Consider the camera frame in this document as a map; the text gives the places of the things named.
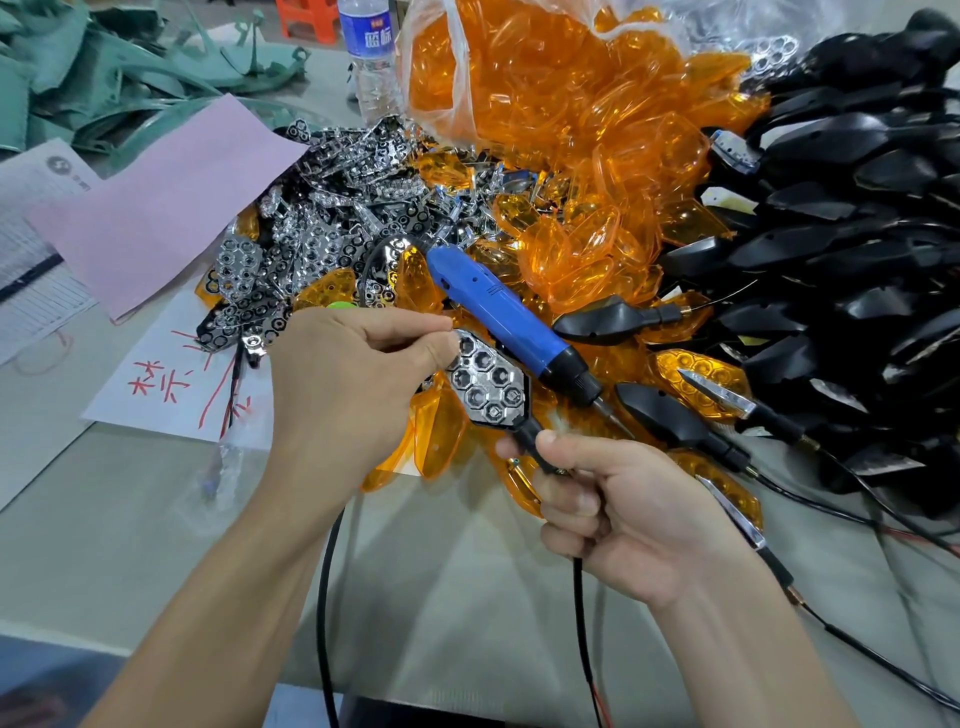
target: finger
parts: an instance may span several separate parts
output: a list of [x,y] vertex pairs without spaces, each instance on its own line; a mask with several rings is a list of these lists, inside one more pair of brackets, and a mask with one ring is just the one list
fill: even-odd
[[593,548],[583,536],[564,531],[553,523],[545,523],[540,528],[540,540],[547,550],[573,559],[586,559]]
[[418,313],[392,306],[333,308],[328,311],[333,321],[353,329],[363,336],[372,348],[381,350],[419,339],[434,331],[450,331],[453,328],[453,322],[447,316]]
[[544,504],[576,516],[600,513],[600,494],[596,489],[565,475],[534,474],[534,490]]
[[626,466],[642,466],[653,450],[629,440],[608,440],[546,429],[537,435],[537,451],[564,470],[591,471],[603,476]]
[[506,437],[501,437],[496,441],[496,456],[503,458],[504,460],[510,460],[512,457],[519,457],[523,454],[523,450],[520,449],[520,445],[516,443],[516,440],[507,435]]
[[570,531],[588,539],[600,538],[600,521],[602,520],[600,516],[574,516],[546,503],[540,504],[540,514],[548,523],[553,523],[564,531]]
[[457,334],[434,331],[388,356],[400,381],[407,387],[416,387],[434,372],[446,369],[459,353],[460,337]]

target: bottle label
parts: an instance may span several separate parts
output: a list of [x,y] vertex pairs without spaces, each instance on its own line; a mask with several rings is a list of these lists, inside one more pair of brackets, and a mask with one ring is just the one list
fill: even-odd
[[376,15],[344,15],[340,13],[347,52],[355,58],[376,59],[394,52],[394,29],[390,11]]

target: orange stool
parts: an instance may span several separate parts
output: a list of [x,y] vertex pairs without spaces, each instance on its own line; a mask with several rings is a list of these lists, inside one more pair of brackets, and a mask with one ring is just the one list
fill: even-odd
[[337,42],[337,33],[333,29],[333,21],[340,17],[337,4],[326,0],[276,0],[276,12],[280,16],[280,32],[283,37],[290,37],[287,25],[290,23],[306,23],[313,28],[317,41],[324,45]]

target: electric screwdriver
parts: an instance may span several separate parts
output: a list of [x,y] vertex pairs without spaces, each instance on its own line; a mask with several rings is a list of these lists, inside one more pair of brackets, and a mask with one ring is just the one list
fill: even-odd
[[533,375],[578,407],[595,407],[630,438],[633,433],[600,397],[603,384],[590,373],[577,350],[538,319],[517,295],[455,245],[438,234],[419,240],[427,268],[437,285],[490,332],[491,336]]

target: green plastic scrap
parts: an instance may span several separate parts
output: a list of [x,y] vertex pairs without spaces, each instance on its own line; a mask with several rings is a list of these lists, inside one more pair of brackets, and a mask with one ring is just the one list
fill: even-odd
[[90,8],[84,0],[77,0],[73,7],[62,5],[57,22],[46,32],[37,32],[41,21],[47,18],[31,16],[24,19],[24,25],[32,30],[29,34],[15,36],[11,42],[13,51],[20,55],[33,68],[30,90],[43,93],[60,87],[66,78],[74,60],[84,45],[86,24],[90,19]]
[[0,8],[0,36],[12,36],[23,30],[23,23]]
[[[247,77],[267,73],[271,82],[279,81],[280,84],[284,84],[301,71],[302,65],[306,63],[310,54],[300,46],[258,41],[258,29],[262,23],[263,13],[259,10],[253,11],[251,22],[237,20],[234,23],[234,27],[240,34],[237,42],[234,45],[223,46],[220,52],[238,73]],[[264,89],[263,84],[258,87],[261,90]],[[273,88],[276,88],[274,83],[268,83],[266,86],[266,90]],[[243,92],[251,93],[252,90],[244,84]]]
[[123,79],[120,61],[110,48],[110,38],[113,36],[101,31],[87,31],[84,46],[64,83],[34,100],[39,113],[50,116],[76,111],[93,116],[117,102]]
[[167,49],[166,59],[181,71],[204,79],[207,83],[222,90],[233,90],[243,82],[243,76],[234,70],[226,58],[220,53],[220,47],[206,32],[203,25],[194,14],[189,2],[184,3],[193,20],[197,34],[200,36],[203,48],[194,48],[186,45],[186,41],[193,35],[180,34]]
[[[150,51],[123,38],[91,29],[66,82],[56,91],[36,97],[35,107],[48,116],[74,111],[92,120],[111,112],[120,103],[125,75],[140,83],[150,81],[149,85],[160,83],[157,76],[165,76],[194,85],[204,94],[220,95],[214,86],[178,70]],[[167,87],[179,90],[181,85]]]
[[22,152],[27,148],[30,114],[30,69],[8,56],[0,56],[0,149]]

